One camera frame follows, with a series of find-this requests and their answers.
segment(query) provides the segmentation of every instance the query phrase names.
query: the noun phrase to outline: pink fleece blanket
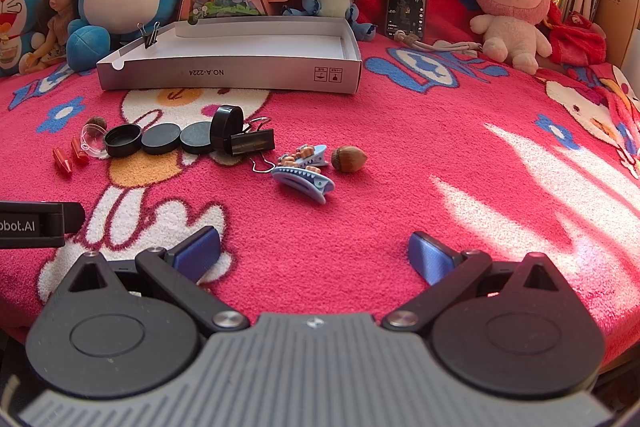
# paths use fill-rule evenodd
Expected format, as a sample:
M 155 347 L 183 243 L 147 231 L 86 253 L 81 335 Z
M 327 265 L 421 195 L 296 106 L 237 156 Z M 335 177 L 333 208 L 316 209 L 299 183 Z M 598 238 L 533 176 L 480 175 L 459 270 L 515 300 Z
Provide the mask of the pink fleece blanket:
M 419 54 L 378 36 L 362 44 L 354 96 L 236 89 L 102 92 L 97 73 L 66 66 L 1 84 L 0 194 L 80 201 L 84 229 L 53 250 L 0 251 L 0 326 L 28 327 L 85 250 L 131 259 L 203 225 L 223 255 L 208 287 L 255 319 L 260 312 L 380 317 L 425 288 L 406 244 L 425 230 L 495 259 L 544 251 L 607 335 L 607 360 L 640 336 L 640 188 L 532 76 L 479 58 Z M 184 127 L 218 105 L 270 116 L 276 152 L 353 144 L 369 160 L 324 206 L 246 161 L 182 152 L 92 160 L 57 172 L 51 150 L 91 116 L 110 125 Z

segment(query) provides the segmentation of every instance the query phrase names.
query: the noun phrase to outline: red plastic piece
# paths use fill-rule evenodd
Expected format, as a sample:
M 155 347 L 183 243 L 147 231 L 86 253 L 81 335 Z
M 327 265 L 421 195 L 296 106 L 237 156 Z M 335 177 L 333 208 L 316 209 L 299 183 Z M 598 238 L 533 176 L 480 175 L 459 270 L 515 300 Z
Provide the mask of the red plastic piece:
M 74 136 L 71 139 L 71 149 L 73 149 L 74 156 L 76 157 L 76 161 L 78 163 L 86 165 L 89 163 L 89 155 L 82 150 L 82 146 L 80 145 L 80 137 Z
M 67 175 L 71 174 L 71 161 L 62 149 L 53 149 L 53 159 L 61 172 Z

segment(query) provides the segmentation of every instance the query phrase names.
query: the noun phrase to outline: white cardboard box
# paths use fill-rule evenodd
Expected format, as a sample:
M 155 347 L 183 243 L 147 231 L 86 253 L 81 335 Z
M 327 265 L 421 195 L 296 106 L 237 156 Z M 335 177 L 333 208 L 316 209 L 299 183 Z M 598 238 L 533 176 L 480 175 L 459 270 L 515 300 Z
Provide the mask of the white cardboard box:
M 329 17 L 174 22 L 98 62 L 102 89 L 245 87 L 354 93 L 362 60 L 349 23 Z

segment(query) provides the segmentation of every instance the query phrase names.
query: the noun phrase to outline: smartphone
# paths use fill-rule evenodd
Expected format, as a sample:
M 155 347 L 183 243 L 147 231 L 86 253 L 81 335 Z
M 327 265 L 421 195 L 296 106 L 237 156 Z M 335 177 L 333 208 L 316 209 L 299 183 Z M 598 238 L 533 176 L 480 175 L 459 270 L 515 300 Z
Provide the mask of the smartphone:
M 393 38 L 402 30 L 413 33 L 422 40 L 427 0 L 388 0 L 386 4 L 385 35 Z

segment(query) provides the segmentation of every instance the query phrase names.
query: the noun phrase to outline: metal screw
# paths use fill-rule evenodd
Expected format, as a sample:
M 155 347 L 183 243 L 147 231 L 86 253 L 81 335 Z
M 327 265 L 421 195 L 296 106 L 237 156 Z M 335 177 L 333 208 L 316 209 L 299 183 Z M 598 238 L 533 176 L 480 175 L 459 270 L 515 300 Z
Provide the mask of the metal screw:
M 418 323 L 418 315 L 408 310 L 398 310 L 391 313 L 387 317 L 387 320 L 389 324 L 396 328 L 409 328 Z
M 306 325 L 317 330 L 318 328 L 324 326 L 324 320 L 322 320 L 320 317 L 314 317 L 312 319 L 309 319 L 306 322 Z
M 244 321 L 244 315 L 233 310 L 216 313 L 213 323 L 219 328 L 237 328 Z

